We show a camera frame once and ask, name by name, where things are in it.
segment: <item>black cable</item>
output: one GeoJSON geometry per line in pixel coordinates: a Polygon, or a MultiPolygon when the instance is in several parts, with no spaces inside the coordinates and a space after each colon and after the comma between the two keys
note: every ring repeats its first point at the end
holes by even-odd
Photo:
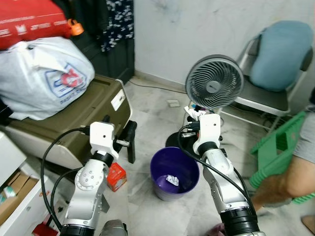
{"type": "Polygon", "coordinates": [[[57,228],[59,229],[59,231],[61,231],[62,229],[62,225],[61,223],[59,222],[56,214],[52,211],[52,208],[51,206],[49,205],[49,202],[48,202],[48,199],[47,199],[47,196],[46,196],[46,189],[45,189],[45,182],[44,182],[44,167],[45,167],[45,160],[46,160],[46,157],[47,157],[47,154],[48,152],[50,151],[50,149],[62,138],[64,137],[65,135],[69,134],[69,133],[72,133],[72,132],[75,132],[75,131],[80,131],[80,132],[84,132],[85,129],[84,128],[76,128],[76,129],[70,129],[66,132],[64,132],[63,134],[59,135],[50,145],[49,147],[47,148],[47,150],[45,151],[44,155],[43,155],[43,159],[41,161],[41,166],[40,166],[40,181],[41,181],[41,189],[42,189],[42,192],[43,192],[43,198],[44,198],[44,203],[45,203],[45,206],[49,212],[49,214],[53,217],[53,220],[57,226],[57,228]]]}
{"type": "Polygon", "coordinates": [[[249,193],[248,193],[247,186],[246,186],[246,184],[245,184],[245,182],[244,182],[244,180],[243,180],[241,174],[237,171],[236,168],[234,168],[234,172],[236,173],[237,177],[240,179],[240,182],[241,182],[241,184],[242,184],[242,186],[243,186],[243,188],[244,188],[244,191],[245,191],[245,193],[246,193],[246,196],[248,196],[248,197],[250,198],[250,195],[249,195],[249,193]]]}
{"type": "Polygon", "coordinates": [[[171,90],[171,89],[167,89],[167,88],[160,88],[160,87],[154,87],[154,86],[145,86],[145,85],[138,85],[135,84],[134,82],[132,82],[131,80],[129,80],[130,83],[140,86],[140,87],[145,87],[145,88],[153,88],[153,89],[162,89],[162,90],[167,90],[167,91],[171,91],[171,92],[178,92],[178,93],[183,93],[183,94],[187,94],[186,92],[180,92],[180,91],[175,91],[175,90],[171,90]]]}
{"type": "Polygon", "coordinates": [[[56,192],[56,189],[57,189],[57,186],[59,184],[59,182],[62,180],[62,178],[64,178],[66,175],[72,173],[72,172],[75,172],[75,171],[79,171],[82,167],[80,168],[77,168],[77,169],[74,169],[74,170],[70,170],[70,171],[67,171],[65,173],[63,173],[61,176],[59,176],[59,178],[57,179],[57,181],[55,182],[55,185],[53,187],[53,191],[51,192],[51,197],[50,197],[50,207],[51,207],[51,210],[54,214],[55,213],[55,208],[54,208],[54,198],[55,198],[55,192],[56,192]]]}
{"type": "MultiPolygon", "coordinates": [[[[214,171],[215,173],[217,173],[219,176],[221,176],[223,179],[227,180],[229,183],[231,183],[238,191],[240,191],[245,199],[247,200],[247,202],[249,203],[250,205],[250,209],[252,211],[252,214],[253,215],[256,215],[256,212],[255,212],[255,208],[252,204],[252,201],[251,201],[251,198],[249,197],[248,195],[248,191],[244,191],[243,189],[241,189],[233,180],[231,180],[229,177],[227,177],[225,174],[221,173],[220,171],[218,171],[216,168],[210,166],[209,164],[207,164],[206,162],[200,160],[199,156],[195,156],[193,154],[191,154],[190,152],[188,152],[187,150],[185,150],[182,146],[182,143],[181,143],[181,134],[182,134],[182,131],[186,128],[189,128],[189,125],[186,125],[186,126],[183,126],[182,128],[180,128],[180,130],[178,131],[178,135],[177,135],[177,142],[178,142],[178,145],[179,145],[179,148],[186,154],[188,155],[189,157],[193,158],[195,161],[201,163],[202,165],[206,166],[207,168],[209,168],[210,170],[214,171]]],[[[239,175],[239,173],[237,172],[236,175],[239,177],[241,183],[244,183],[244,181],[242,180],[242,177],[239,175]]]]}
{"type": "MultiPolygon", "coordinates": [[[[264,122],[262,123],[262,125],[266,127],[266,123],[269,121],[269,122],[271,123],[271,125],[270,125],[270,127],[271,127],[272,124],[275,122],[275,121],[274,121],[275,119],[273,119],[273,120],[272,120],[272,119],[273,119],[273,118],[271,118],[271,117],[266,118],[266,119],[264,120],[264,122]]],[[[281,125],[283,125],[285,122],[286,122],[286,121],[281,118],[281,119],[278,121],[278,123],[277,123],[277,125],[276,125],[276,127],[275,127],[275,130],[278,129],[281,125]]]]}
{"type": "Polygon", "coordinates": [[[221,121],[222,121],[222,122],[221,122],[221,127],[222,127],[222,126],[224,126],[224,120],[223,120],[222,117],[220,117],[220,118],[221,118],[221,121]]]}
{"type": "Polygon", "coordinates": [[[47,220],[46,226],[49,227],[50,223],[53,221],[53,217],[49,216],[49,219],[47,220]]]}

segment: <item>marble floor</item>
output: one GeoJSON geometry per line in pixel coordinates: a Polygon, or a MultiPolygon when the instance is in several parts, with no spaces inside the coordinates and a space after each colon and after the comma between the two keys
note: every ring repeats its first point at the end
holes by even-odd
{"type": "MultiPolygon", "coordinates": [[[[162,85],[132,79],[140,85],[162,87],[162,85]]],[[[189,103],[187,95],[156,88],[143,88],[132,83],[126,84],[126,93],[132,106],[131,119],[138,123],[136,130],[136,161],[126,160],[126,150],[122,149],[118,163],[127,171],[127,183],[116,193],[107,189],[105,196],[110,204],[107,214],[100,217],[98,235],[102,225],[111,219],[121,219],[127,224],[130,236],[203,236],[220,222],[210,187],[200,175],[197,186],[174,202],[164,202],[153,192],[150,177],[150,160],[165,146],[167,137],[179,130],[183,124],[184,109],[189,103]],[[166,100],[177,99],[180,107],[169,107],[166,100]]],[[[234,110],[233,112],[257,121],[261,118],[234,110]]],[[[257,126],[222,114],[224,125],[221,128],[223,141],[229,159],[245,179],[256,171],[256,159],[250,155],[250,148],[266,132],[257,126]]],[[[259,226],[267,236],[311,236],[300,217],[315,211],[315,200],[302,205],[289,204],[280,208],[267,208],[259,216],[259,226]]]]}

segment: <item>red box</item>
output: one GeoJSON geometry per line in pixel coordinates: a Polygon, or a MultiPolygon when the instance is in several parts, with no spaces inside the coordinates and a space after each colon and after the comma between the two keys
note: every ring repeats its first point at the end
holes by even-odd
{"type": "Polygon", "coordinates": [[[127,181],[126,171],[117,163],[114,163],[109,168],[107,176],[107,185],[113,191],[116,192],[127,181]]]}
{"type": "Polygon", "coordinates": [[[58,232],[49,228],[47,225],[43,223],[36,226],[33,231],[33,235],[35,236],[57,236],[58,232]]]}

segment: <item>printed logo on bag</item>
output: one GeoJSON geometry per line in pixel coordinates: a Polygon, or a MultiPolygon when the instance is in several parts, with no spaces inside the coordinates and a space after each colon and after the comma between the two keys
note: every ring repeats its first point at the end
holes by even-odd
{"type": "Polygon", "coordinates": [[[49,28],[50,26],[51,26],[50,23],[44,23],[44,24],[39,24],[39,25],[33,25],[33,26],[31,26],[31,30],[38,30],[38,29],[49,28]]]}
{"type": "Polygon", "coordinates": [[[64,21],[55,21],[54,22],[55,26],[65,25],[65,24],[68,24],[68,21],[64,20],[64,21]]]}
{"type": "Polygon", "coordinates": [[[0,30],[0,37],[7,37],[11,36],[12,34],[10,33],[9,29],[2,29],[0,30]]]}
{"type": "Polygon", "coordinates": [[[77,94],[84,92],[87,87],[85,74],[69,63],[65,66],[65,70],[68,72],[62,73],[57,70],[45,72],[49,89],[56,97],[62,98],[61,104],[77,97],[77,94]]]}
{"type": "Polygon", "coordinates": [[[26,32],[27,32],[26,26],[24,24],[23,25],[16,25],[15,28],[16,28],[16,31],[18,32],[18,35],[26,34],[26,32]]]}

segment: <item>power cord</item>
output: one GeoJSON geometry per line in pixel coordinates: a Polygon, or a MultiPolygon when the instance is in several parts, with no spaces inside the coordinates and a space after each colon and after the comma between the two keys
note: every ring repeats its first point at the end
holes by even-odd
{"type": "MultiPolygon", "coordinates": [[[[272,124],[275,122],[275,118],[273,118],[273,117],[267,117],[267,118],[264,120],[264,122],[262,123],[262,125],[263,125],[263,126],[266,126],[266,123],[267,123],[267,122],[270,122],[271,125],[272,125],[272,124]]],[[[275,130],[278,129],[281,125],[283,125],[285,122],[286,122],[286,121],[281,118],[281,119],[279,120],[278,124],[276,125],[275,130]]]]}
{"type": "Polygon", "coordinates": [[[179,148],[182,150],[183,153],[185,153],[187,156],[193,158],[195,161],[201,163],[203,166],[209,168],[210,170],[212,170],[213,172],[217,173],[219,176],[221,176],[222,178],[224,178],[225,180],[227,180],[230,184],[232,184],[238,191],[240,191],[245,199],[247,200],[247,202],[249,203],[250,205],[250,209],[252,211],[252,214],[253,215],[256,215],[256,211],[255,211],[255,208],[252,204],[252,201],[251,201],[251,198],[248,194],[248,190],[247,190],[247,187],[243,181],[243,178],[241,177],[241,175],[238,173],[238,171],[234,168],[234,171],[236,173],[236,175],[238,176],[238,178],[240,179],[240,182],[244,188],[241,189],[233,180],[231,180],[229,177],[227,177],[225,174],[221,173],[220,171],[218,171],[216,168],[210,166],[209,164],[207,164],[206,162],[200,160],[200,157],[199,156],[196,156],[194,154],[191,154],[190,152],[188,152],[187,150],[185,150],[182,146],[182,142],[181,142],[181,134],[182,134],[182,131],[186,128],[191,128],[190,125],[186,125],[186,126],[183,126],[182,128],[180,128],[180,130],[178,131],[178,135],[177,135],[177,142],[178,142],[178,145],[179,145],[179,148]]]}
{"type": "Polygon", "coordinates": [[[76,172],[76,171],[79,171],[82,167],[80,168],[77,168],[77,169],[74,169],[74,170],[70,170],[70,171],[67,171],[65,173],[63,173],[61,176],[59,176],[59,178],[57,179],[57,181],[55,182],[55,185],[53,187],[53,190],[51,192],[51,197],[50,197],[50,207],[51,207],[51,210],[53,212],[53,214],[56,214],[55,213],[55,208],[54,208],[54,199],[55,199],[55,192],[56,192],[56,189],[57,189],[57,186],[58,184],[60,183],[60,181],[68,174],[72,173],[72,172],[76,172]]]}
{"type": "Polygon", "coordinates": [[[133,85],[137,85],[137,86],[140,86],[140,87],[153,88],[153,89],[162,89],[162,90],[167,90],[167,91],[171,91],[171,92],[178,92],[178,93],[187,94],[186,92],[175,91],[175,90],[171,90],[171,89],[167,89],[167,88],[160,88],[160,87],[154,87],[154,86],[138,85],[138,84],[135,84],[134,82],[132,82],[131,80],[129,80],[129,82],[132,83],[133,85]]]}
{"type": "Polygon", "coordinates": [[[61,139],[63,138],[64,136],[66,136],[67,134],[69,133],[72,133],[72,132],[75,132],[75,131],[79,131],[79,132],[83,132],[84,134],[89,134],[89,131],[90,131],[90,127],[89,126],[86,126],[86,127],[82,127],[82,128],[75,128],[75,129],[70,129],[66,132],[64,132],[63,134],[59,135],[50,145],[49,147],[47,148],[47,150],[45,151],[44,155],[43,155],[43,158],[42,158],[42,161],[41,161],[41,166],[40,166],[40,181],[41,181],[41,189],[42,189],[42,192],[43,192],[43,198],[44,198],[44,203],[45,203],[45,206],[49,212],[49,214],[52,216],[57,228],[59,229],[59,231],[61,231],[62,229],[62,225],[61,223],[59,222],[57,216],[56,216],[56,213],[55,211],[52,209],[53,206],[50,206],[49,205],[49,202],[48,202],[48,199],[47,199],[47,196],[46,196],[46,189],[45,189],[45,182],[44,182],[44,169],[45,169],[45,161],[46,161],[46,158],[47,158],[47,154],[49,153],[49,151],[51,150],[51,148],[61,139]]]}

